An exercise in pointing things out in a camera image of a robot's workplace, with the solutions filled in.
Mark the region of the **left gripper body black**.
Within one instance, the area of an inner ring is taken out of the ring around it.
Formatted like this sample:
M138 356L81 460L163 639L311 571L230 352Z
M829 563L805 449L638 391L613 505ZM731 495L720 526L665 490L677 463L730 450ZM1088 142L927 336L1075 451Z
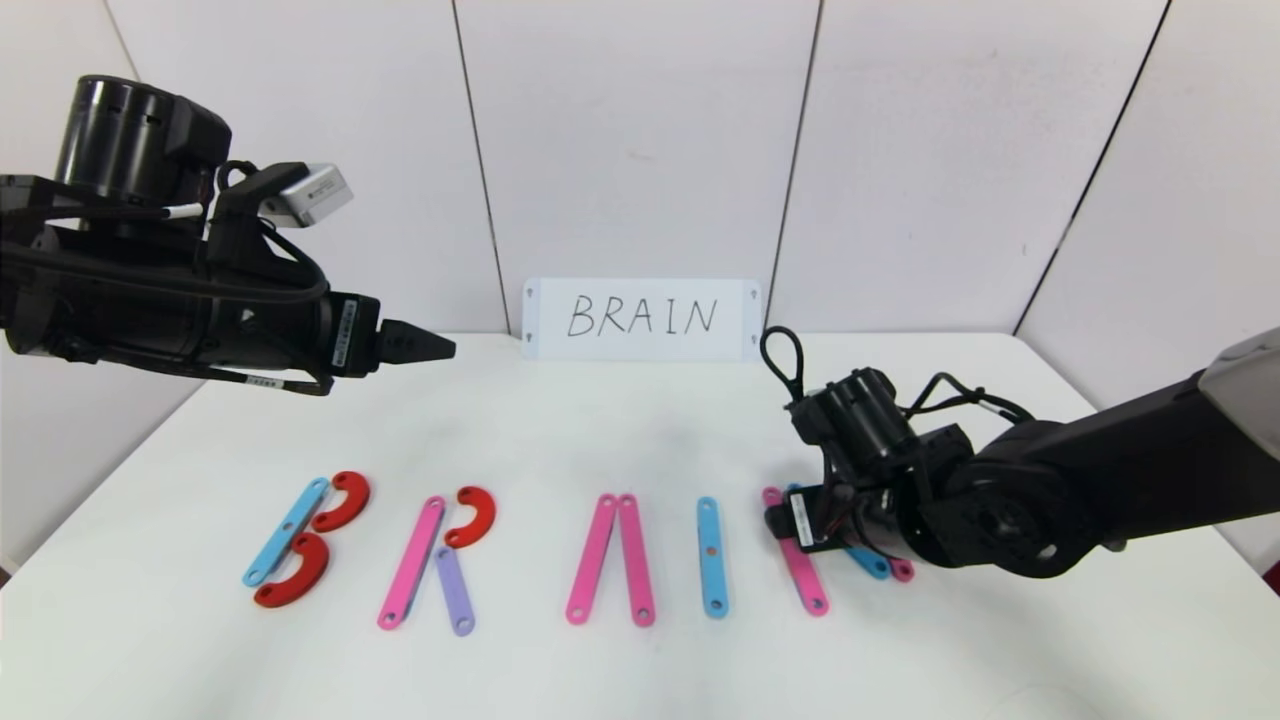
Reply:
M379 313L375 299L332 290L300 304L216 301L212 364L364 377L378 365Z

